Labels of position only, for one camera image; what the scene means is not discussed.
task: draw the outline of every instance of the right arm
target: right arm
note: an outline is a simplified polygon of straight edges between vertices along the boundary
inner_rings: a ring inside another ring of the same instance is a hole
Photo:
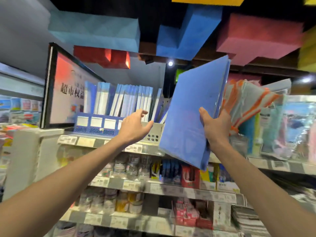
[[[230,116],[222,111],[212,119],[200,108],[211,150],[247,197],[260,220],[273,237],[316,236],[316,215],[305,210],[257,167],[229,144]]]

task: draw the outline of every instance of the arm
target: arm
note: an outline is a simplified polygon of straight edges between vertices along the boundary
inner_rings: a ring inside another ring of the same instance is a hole
[[[124,119],[119,134],[107,144],[1,203],[1,235],[44,236],[108,162],[148,134],[153,122],[142,127],[144,114],[147,112],[137,110]]]
[[[230,116],[222,111],[212,119],[200,108],[205,135],[211,149],[247,197],[271,236],[315,236],[316,215],[276,185],[258,168],[233,149],[228,141]]]

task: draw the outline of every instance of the file folder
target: file folder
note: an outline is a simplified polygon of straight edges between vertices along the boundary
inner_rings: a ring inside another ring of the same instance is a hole
[[[160,138],[161,151],[206,170],[210,150],[199,108],[218,116],[229,66],[226,55],[180,74]]]

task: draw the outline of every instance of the blue file holder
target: blue file holder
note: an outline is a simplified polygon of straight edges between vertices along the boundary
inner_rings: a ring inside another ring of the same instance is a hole
[[[119,121],[123,119],[80,112],[76,116],[74,132],[114,137],[119,132]]]

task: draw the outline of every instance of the retail store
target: retail store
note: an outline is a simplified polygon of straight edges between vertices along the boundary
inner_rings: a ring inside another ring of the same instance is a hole
[[[316,235],[316,0],[0,0],[0,39],[0,235]]]

